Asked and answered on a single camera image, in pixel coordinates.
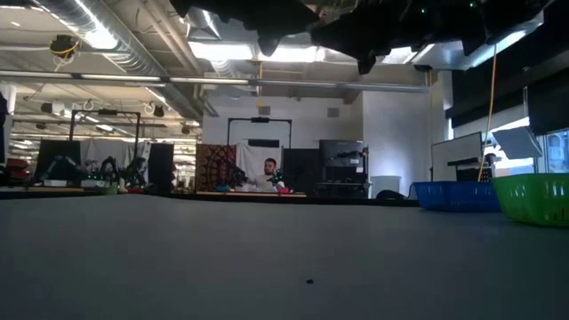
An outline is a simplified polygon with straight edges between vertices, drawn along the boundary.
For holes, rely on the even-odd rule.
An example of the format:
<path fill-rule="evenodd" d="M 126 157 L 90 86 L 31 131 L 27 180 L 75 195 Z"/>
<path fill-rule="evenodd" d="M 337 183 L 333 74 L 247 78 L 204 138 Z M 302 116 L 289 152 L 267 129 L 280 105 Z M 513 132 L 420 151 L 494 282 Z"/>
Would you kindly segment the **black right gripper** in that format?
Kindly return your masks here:
<path fill-rule="evenodd" d="M 368 74 L 379 56 L 426 44 L 441 28 L 445 3 L 430 0 L 362 1 L 351 12 L 318 22 L 313 44 L 343 53 Z"/>

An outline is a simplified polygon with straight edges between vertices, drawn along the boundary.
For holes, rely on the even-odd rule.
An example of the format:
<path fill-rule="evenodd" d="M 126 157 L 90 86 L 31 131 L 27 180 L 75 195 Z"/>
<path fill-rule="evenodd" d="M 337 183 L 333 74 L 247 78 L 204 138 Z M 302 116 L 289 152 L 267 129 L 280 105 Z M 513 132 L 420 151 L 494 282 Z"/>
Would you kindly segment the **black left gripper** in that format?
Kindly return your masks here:
<path fill-rule="evenodd" d="M 238 20 L 256 31 L 260 51 L 271 56 L 283 37 L 303 33 L 318 21 L 318 15 L 298 0 L 171 0 L 184 17 L 191 9 L 212 12 L 227 23 Z"/>

